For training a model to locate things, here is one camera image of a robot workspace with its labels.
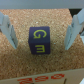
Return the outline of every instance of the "purple block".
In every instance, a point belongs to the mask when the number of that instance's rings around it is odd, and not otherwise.
[[[50,28],[30,27],[28,43],[32,54],[50,54]]]

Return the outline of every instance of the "white sign with red text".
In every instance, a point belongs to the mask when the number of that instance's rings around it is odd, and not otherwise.
[[[0,80],[0,84],[79,84],[84,78],[84,69]]]

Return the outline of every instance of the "robotic arm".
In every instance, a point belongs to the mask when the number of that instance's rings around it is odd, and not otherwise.
[[[13,48],[16,49],[18,45],[18,40],[14,31],[14,27],[13,25],[11,25],[8,15],[3,15],[1,12],[0,30],[6,36]]]
[[[77,15],[73,16],[72,23],[67,28],[64,40],[65,50],[68,50],[71,47],[77,34],[80,34],[84,43],[84,9],[82,9]]]

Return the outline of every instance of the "cork surface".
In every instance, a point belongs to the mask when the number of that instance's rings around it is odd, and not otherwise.
[[[15,50],[0,32],[0,80],[84,68],[84,46],[80,35],[67,51],[64,39],[72,17],[68,9],[0,10],[8,15],[18,39]],[[51,54],[32,55],[29,28],[50,27]]]

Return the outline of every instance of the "block with letters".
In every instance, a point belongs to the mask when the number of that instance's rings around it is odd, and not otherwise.
[[[28,43],[32,54],[50,54],[50,28],[30,27]]]

